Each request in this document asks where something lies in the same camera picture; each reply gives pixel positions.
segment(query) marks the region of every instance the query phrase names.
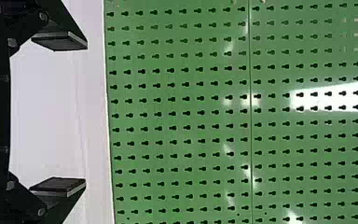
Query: white backdrop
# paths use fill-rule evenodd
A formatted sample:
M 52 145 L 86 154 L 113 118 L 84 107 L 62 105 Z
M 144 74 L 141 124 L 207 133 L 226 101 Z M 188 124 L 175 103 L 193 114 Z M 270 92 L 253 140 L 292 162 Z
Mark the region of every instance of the white backdrop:
M 85 177 L 65 224 L 111 224 L 103 1 L 63 0 L 89 50 L 51 52 L 33 43 L 11 59 L 10 170 L 30 187 L 51 176 Z

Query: bolt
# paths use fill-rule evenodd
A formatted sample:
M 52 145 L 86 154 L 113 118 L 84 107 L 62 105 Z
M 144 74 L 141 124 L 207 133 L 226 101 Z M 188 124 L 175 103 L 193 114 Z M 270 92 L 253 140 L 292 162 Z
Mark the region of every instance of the bolt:
M 13 48 L 15 49 L 16 47 L 19 46 L 19 43 L 17 43 L 17 40 L 16 39 L 13 39 L 13 38 L 8 38 L 7 39 L 7 44 L 10 48 Z
M 45 213 L 46 213 L 46 209 L 44 209 L 44 208 L 41 208 L 37 211 L 37 215 L 40 217 L 45 215 Z
M 39 13 L 39 18 L 41 21 L 46 21 L 48 19 L 48 15 L 46 15 L 46 13 Z
M 8 82 L 8 76 L 1 77 L 1 81 Z M 8 153 L 8 147 L 1 147 L 1 152 L 7 154 Z
M 13 190 L 15 187 L 14 181 L 7 182 L 7 191 Z

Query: panel seam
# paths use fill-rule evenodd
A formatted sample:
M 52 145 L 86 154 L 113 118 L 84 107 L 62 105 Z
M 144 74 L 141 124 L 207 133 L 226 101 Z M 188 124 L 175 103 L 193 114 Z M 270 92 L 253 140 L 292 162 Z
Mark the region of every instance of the panel seam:
M 252 94 L 252 54 L 251 54 L 251 1 L 248 0 L 248 60 L 249 60 L 249 113 L 250 113 L 250 173 L 251 173 L 251 220 L 250 223 L 253 224 L 254 222 L 254 172 L 253 172 L 253 94 Z

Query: perforated metal panel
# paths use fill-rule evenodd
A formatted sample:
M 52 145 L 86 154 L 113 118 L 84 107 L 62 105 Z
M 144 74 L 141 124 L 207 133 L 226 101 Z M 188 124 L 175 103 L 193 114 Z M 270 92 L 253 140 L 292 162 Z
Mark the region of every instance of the perforated metal panel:
M 358 1 L 252 1 L 254 223 L 358 223 Z
M 358 223 L 358 1 L 105 11 L 118 224 Z

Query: white wall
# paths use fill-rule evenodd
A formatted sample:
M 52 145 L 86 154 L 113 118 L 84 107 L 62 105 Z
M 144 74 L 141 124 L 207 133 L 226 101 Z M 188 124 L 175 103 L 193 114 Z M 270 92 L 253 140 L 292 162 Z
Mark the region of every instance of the white wall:
M 33 43 L 11 59 L 10 170 L 30 187 L 51 176 L 85 177 L 66 224 L 114 223 L 106 111 L 103 0 L 63 0 L 89 50 L 51 52 Z

